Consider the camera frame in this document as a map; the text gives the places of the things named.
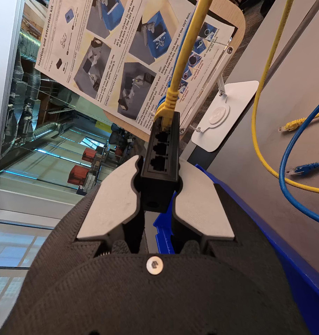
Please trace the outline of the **silver corrugated ceiling duct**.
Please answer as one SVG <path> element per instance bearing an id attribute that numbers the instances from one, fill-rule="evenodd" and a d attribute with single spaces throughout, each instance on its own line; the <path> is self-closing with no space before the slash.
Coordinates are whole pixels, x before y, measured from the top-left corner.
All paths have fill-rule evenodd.
<path id="1" fill-rule="evenodd" d="M 58 135 L 61 135 L 64 133 L 72 123 L 70 122 L 65 122 L 65 123 L 56 123 L 56 122 L 50 122 L 46 123 L 38 128 L 36 128 L 32 134 L 31 141 L 35 141 L 39 138 L 42 138 L 52 132 L 58 132 Z"/>

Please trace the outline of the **printed instruction sheet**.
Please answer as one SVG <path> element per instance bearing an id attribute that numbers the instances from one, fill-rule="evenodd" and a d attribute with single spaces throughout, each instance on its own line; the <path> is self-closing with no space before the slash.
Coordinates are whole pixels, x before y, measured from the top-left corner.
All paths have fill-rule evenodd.
<path id="1" fill-rule="evenodd" d="M 150 134 L 197 1 L 50 1 L 36 69 Z"/>

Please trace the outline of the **black office chair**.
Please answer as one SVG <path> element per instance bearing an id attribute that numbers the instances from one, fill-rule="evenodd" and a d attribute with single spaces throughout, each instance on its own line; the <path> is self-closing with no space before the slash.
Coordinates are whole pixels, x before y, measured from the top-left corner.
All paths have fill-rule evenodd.
<path id="1" fill-rule="evenodd" d="M 128 145 L 128 133 L 126 133 L 123 128 L 120 128 L 115 123 L 112 123 L 109 144 L 115 145 L 121 150 L 124 150 Z"/>

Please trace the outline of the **black ethernet switch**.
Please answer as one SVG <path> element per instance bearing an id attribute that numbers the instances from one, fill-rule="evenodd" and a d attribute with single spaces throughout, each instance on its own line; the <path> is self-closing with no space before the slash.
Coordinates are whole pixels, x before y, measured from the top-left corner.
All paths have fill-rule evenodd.
<path id="1" fill-rule="evenodd" d="M 162 130 L 158 118 L 151 130 L 141 171 L 141 203 L 144 211 L 166 213 L 179 187 L 179 112 L 172 124 Z"/>

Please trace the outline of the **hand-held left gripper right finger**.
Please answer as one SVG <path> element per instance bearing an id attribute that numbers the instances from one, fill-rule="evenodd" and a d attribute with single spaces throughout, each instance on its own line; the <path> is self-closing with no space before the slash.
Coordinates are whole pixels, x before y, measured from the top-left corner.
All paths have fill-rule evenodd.
<path id="1" fill-rule="evenodd" d="M 182 189 L 172 205 L 175 220 L 205 240 L 234 240 L 214 182 L 189 162 L 180 158 L 179 164 Z"/>

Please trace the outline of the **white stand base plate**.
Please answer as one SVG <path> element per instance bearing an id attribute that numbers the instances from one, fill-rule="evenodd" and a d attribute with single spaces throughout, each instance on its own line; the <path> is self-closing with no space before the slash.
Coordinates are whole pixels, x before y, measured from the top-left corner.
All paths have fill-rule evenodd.
<path id="1" fill-rule="evenodd" d="M 258 85 L 258 81 L 225 84 L 195 128 L 192 143 L 207 152 L 218 149 L 253 98 Z"/>

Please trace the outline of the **blue plastic bin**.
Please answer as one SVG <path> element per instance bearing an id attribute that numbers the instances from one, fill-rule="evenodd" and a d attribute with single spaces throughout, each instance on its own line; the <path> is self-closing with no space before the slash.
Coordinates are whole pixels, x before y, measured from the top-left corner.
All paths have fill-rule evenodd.
<path id="1" fill-rule="evenodd" d="M 159 334 L 319 334 L 319 273 L 232 189 L 213 182 L 235 234 L 209 240 L 175 220 L 154 226 L 164 261 L 152 311 Z"/>

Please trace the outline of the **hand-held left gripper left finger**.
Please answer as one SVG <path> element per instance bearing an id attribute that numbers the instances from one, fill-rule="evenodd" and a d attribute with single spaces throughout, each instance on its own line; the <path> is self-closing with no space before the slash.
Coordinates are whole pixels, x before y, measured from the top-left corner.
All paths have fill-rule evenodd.
<path id="1" fill-rule="evenodd" d="M 78 232 L 78 240 L 124 239 L 123 226 L 140 210 L 140 195 L 134 186 L 139 162 L 143 158 L 135 155 L 103 180 Z"/>

